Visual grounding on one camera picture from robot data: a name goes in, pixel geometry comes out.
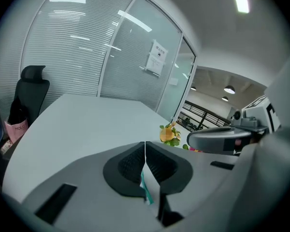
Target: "yellow flower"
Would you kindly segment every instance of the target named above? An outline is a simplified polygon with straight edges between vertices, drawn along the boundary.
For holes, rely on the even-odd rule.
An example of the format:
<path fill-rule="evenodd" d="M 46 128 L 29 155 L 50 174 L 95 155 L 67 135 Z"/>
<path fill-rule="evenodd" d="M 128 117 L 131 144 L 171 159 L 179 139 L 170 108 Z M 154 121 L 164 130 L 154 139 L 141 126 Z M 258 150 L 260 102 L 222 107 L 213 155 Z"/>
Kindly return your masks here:
<path fill-rule="evenodd" d="M 160 140 L 163 142 L 172 140 L 174 137 L 175 137 L 175 134 L 172 132 L 171 127 L 164 128 L 160 132 Z"/>

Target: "white desk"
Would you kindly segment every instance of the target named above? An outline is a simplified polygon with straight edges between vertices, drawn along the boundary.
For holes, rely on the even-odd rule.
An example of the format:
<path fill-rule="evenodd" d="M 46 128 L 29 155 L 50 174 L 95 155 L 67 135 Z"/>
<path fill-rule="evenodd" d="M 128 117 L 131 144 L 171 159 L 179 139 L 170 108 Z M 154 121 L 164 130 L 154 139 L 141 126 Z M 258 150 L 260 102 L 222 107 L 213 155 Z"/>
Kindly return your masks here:
<path fill-rule="evenodd" d="M 2 191 L 22 202 L 40 183 L 81 157 L 140 141 L 160 142 L 159 125 L 166 124 L 138 101 L 65 94 L 19 142 Z M 176 129 L 181 132 L 182 147 L 188 131 Z"/>

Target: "pink bag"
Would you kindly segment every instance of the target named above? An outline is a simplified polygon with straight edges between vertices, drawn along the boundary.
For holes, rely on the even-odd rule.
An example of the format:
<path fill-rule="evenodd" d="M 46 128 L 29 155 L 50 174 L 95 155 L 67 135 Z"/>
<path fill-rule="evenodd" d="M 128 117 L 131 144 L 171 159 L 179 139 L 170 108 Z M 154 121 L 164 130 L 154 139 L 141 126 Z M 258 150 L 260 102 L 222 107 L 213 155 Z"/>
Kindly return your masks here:
<path fill-rule="evenodd" d="M 14 124 L 14 125 L 10 125 L 7 121 L 5 121 L 4 123 L 5 123 L 6 131 L 8 132 L 8 135 L 12 143 L 15 143 L 28 130 L 27 119 L 25 119 L 23 122 L 19 124 Z"/>

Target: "green leaf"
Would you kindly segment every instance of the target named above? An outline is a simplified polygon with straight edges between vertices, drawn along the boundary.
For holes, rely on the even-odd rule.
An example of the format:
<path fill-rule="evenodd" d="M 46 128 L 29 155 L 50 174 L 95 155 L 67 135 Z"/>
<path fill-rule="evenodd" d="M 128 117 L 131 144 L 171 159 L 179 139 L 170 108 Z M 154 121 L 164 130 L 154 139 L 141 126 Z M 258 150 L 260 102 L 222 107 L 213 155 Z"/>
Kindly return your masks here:
<path fill-rule="evenodd" d="M 172 140 L 171 140 L 171 143 L 173 143 L 173 145 L 175 145 L 175 146 L 179 146 L 179 140 L 177 139 L 177 138 L 173 138 Z"/>

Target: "door frame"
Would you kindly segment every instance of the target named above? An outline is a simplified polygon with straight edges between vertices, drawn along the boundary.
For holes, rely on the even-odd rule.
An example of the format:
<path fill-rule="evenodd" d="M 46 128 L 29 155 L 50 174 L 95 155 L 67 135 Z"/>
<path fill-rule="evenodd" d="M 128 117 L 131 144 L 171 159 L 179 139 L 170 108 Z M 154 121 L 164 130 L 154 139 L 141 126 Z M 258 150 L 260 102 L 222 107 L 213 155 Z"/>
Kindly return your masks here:
<path fill-rule="evenodd" d="M 181 99 L 181 101 L 180 101 L 180 103 L 179 103 L 179 105 L 177 107 L 177 110 L 176 110 L 176 112 L 175 112 L 175 114 L 173 116 L 172 123 L 177 120 L 177 118 L 178 118 L 178 116 L 180 114 L 180 111 L 181 111 L 181 109 L 182 109 L 182 107 L 183 107 L 183 105 L 185 103 L 185 100 L 186 100 L 186 98 L 188 96 L 188 93 L 190 91 L 190 87 L 191 87 L 191 84 L 192 84 L 192 81 L 193 81 L 193 78 L 194 78 L 194 75 L 195 75 L 195 72 L 196 72 L 196 69 L 197 69 L 197 59 L 198 59 L 198 57 L 194 53 L 193 49 L 191 48 L 191 46 L 190 46 L 189 42 L 187 41 L 187 38 L 185 37 L 185 35 L 183 35 L 183 39 L 186 41 L 187 45 L 189 46 L 190 50 L 195 55 L 195 57 L 194 57 L 193 67 L 191 69 L 191 73 L 190 73 L 190 76 L 189 76 L 189 80 L 188 80 L 187 85 L 186 85 L 186 89 L 185 89 L 185 91 L 183 93 L 182 99 Z"/>
<path fill-rule="evenodd" d="M 163 93 L 162 93 L 162 95 L 161 95 L 161 97 L 160 97 L 159 104 L 157 105 L 157 107 L 156 107 L 156 109 L 155 109 L 155 112 L 156 112 L 156 113 L 158 113 L 158 111 L 159 111 L 159 109 L 160 109 L 160 107 L 161 107 L 161 101 L 162 101 L 162 99 L 164 98 L 166 87 L 167 87 L 167 85 L 168 85 L 168 83 L 169 83 L 169 81 L 170 81 L 170 77 L 171 77 L 171 75 L 172 75 L 172 73 L 173 73 L 173 70 L 174 70 L 174 67 L 175 67 L 175 63 L 176 63 L 176 60 L 177 60 L 177 57 L 178 57 L 178 53 L 179 53 L 179 49 L 180 49 L 180 46 L 181 46 L 181 44 L 182 44 L 182 41 L 183 41 L 183 32 L 182 32 L 182 34 L 181 34 L 181 36 L 180 36 L 180 40 L 179 40 L 179 44 L 178 44 L 178 48 L 177 48 L 177 52 L 176 52 L 175 58 L 174 58 L 174 60 L 173 60 L 173 64 L 172 64 L 172 68 L 171 68 L 170 74 L 169 74 L 168 79 L 167 79 L 167 82 L 166 82 L 166 84 L 165 84 L 165 86 L 164 86 L 164 90 L 163 90 Z"/>

